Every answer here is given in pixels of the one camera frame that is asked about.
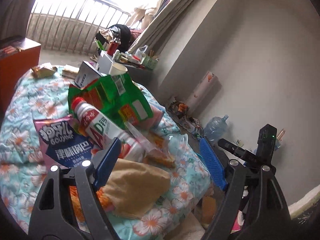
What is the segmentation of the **pink blue snack bag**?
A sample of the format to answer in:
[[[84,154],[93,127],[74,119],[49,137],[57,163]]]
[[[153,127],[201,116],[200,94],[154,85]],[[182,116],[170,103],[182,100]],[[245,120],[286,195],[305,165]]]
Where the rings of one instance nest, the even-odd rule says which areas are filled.
[[[101,150],[86,133],[80,131],[78,119],[71,114],[58,119],[38,119],[33,123],[47,168],[53,165],[73,168],[84,160],[92,159]]]

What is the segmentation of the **brown paper bag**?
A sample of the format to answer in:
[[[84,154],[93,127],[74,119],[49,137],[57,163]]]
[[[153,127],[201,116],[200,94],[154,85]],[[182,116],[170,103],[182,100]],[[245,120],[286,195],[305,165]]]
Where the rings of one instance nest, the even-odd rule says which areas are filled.
[[[114,213],[140,219],[170,188],[170,174],[158,167],[118,159],[111,175],[99,190],[103,208],[114,207]]]

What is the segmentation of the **white AD milk bottle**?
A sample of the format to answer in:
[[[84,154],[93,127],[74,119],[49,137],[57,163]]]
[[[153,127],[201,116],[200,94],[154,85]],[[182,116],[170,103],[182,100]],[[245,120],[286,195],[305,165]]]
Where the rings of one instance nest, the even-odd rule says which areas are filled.
[[[76,114],[80,127],[102,149],[118,138],[121,142],[119,158],[141,163],[145,150],[136,139],[118,127],[94,106],[87,103],[82,97],[73,99],[71,108]]]

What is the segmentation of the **green snack bag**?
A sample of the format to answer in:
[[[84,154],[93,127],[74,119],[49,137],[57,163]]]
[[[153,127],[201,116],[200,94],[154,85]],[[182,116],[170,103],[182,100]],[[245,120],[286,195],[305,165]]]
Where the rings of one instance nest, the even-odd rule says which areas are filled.
[[[125,129],[125,121],[137,125],[153,117],[146,97],[127,73],[100,77],[84,88],[70,85],[68,105],[71,114],[74,114],[72,102],[76,97],[83,98],[121,129]]]

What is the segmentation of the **blue white carton box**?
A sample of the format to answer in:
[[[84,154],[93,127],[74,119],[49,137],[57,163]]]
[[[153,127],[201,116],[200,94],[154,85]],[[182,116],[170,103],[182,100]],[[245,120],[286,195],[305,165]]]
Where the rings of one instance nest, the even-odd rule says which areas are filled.
[[[84,88],[88,84],[102,76],[103,75],[99,71],[97,71],[89,62],[83,61],[80,65],[74,82],[79,88]]]

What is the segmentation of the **empty water jug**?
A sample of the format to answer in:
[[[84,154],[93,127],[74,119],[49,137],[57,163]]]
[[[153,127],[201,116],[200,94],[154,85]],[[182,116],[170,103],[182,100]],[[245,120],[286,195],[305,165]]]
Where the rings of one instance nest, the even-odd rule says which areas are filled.
[[[227,132],[227,119],[227,114],[222,118],[219,116],[211,118],[204,128],[204,136],[210,142],[218,141]]]

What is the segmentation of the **white rolled poster tube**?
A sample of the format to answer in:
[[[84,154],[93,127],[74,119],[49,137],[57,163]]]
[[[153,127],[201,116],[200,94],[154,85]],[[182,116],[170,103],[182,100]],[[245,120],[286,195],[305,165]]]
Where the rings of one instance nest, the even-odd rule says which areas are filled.
[[[213,88],[218,78],[212,72],[208,71],[206,75],[201,79],[196,88],[187,98],[185,104],[188,106],[187,113],[191,115],[195,109],[200,105],[202,100],[208,94],[208,92]]]

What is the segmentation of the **floral teal quilt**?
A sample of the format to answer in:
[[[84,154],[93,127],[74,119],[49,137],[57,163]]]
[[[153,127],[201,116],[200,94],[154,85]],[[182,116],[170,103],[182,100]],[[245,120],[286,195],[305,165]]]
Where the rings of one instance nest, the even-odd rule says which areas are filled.
[[[27,71],[16,83],[15,94],[1,126],[1,197],[14,226],[28,231],[31,211],[47,173],[40,151],[36,119],[55,119],[69,112],[70,80],[60,73],[35,79]],[[189,213],[205,195],[211,181],[199,156],[187,146],[170,170],[170,189],[142,219],[108,213],[122,239],[162,239],[183,222],[196,225]]]

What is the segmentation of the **gold snack wrapper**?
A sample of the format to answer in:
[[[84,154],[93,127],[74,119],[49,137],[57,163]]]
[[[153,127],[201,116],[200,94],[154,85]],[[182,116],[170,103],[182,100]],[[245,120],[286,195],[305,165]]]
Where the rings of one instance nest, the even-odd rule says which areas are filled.
[[[47,67],[44,65],[33,67],[31,70],[33,72],[33,77],[37,79],[51,77],[57,72],[56,67]]]

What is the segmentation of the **green plastic basket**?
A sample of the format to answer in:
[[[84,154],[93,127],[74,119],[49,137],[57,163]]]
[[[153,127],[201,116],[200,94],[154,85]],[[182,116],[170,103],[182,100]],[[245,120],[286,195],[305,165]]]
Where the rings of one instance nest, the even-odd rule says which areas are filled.
[[[145,53],[142,54],[142,60],[141,60],[141,65],[144,66],[145,68],[154,70],[158,64],[159,60],[154,59],[153,57],[150,57],[149,55],[146,55]]]

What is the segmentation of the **white paper cup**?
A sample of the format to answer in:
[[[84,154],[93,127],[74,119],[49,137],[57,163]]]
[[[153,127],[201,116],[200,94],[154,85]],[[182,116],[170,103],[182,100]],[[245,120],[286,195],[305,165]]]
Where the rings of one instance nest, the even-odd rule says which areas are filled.
[[[123,64],[117,62],[111,64],[110,70],[108,72],[108,74],[111,76],[123,75],[125,73],[127,73],[127,68]]]

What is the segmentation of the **beige curtain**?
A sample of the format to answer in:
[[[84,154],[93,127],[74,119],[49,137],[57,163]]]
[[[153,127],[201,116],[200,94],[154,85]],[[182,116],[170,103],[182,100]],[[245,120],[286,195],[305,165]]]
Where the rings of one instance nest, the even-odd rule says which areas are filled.
[[[134,53],[138,48],[147,45],[148,50],[161,53],[173,32],[176,30],[183,14],[194,0],[172,0],[152,20],[148,27],[128,49]]]

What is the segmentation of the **red wooden nightstand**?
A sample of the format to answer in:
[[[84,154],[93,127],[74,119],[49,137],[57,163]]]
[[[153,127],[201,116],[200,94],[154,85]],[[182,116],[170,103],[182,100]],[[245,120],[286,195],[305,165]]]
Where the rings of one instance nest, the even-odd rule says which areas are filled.
[[[13,36],[1,40],[1,113],[7,109],[19,78],[39,64],[41,44]]]

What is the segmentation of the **red thermos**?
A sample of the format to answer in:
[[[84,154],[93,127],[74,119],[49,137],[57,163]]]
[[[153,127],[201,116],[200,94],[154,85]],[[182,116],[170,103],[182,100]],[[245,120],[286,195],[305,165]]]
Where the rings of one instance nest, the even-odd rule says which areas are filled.
[[[114,38],[110,43],[109,43],[109,48],[107,50],[107,54],[110,56],[113,56],[115,51],[118,49],[119,45],[121,44],[121,41],[119,38]]]

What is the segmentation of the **black bag on cabinet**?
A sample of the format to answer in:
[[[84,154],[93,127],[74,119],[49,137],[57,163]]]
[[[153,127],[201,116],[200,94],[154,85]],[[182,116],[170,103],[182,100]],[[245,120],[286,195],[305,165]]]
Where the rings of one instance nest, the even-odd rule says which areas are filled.
[[[120,52],[126,52],[130,47],[131,40],[131,31],[130,29],[123,24],[114,24],[110,26],[108,29],[108,34],[111,36],[111,40],[114,39],[120,42],[118,46],[118,50]]]

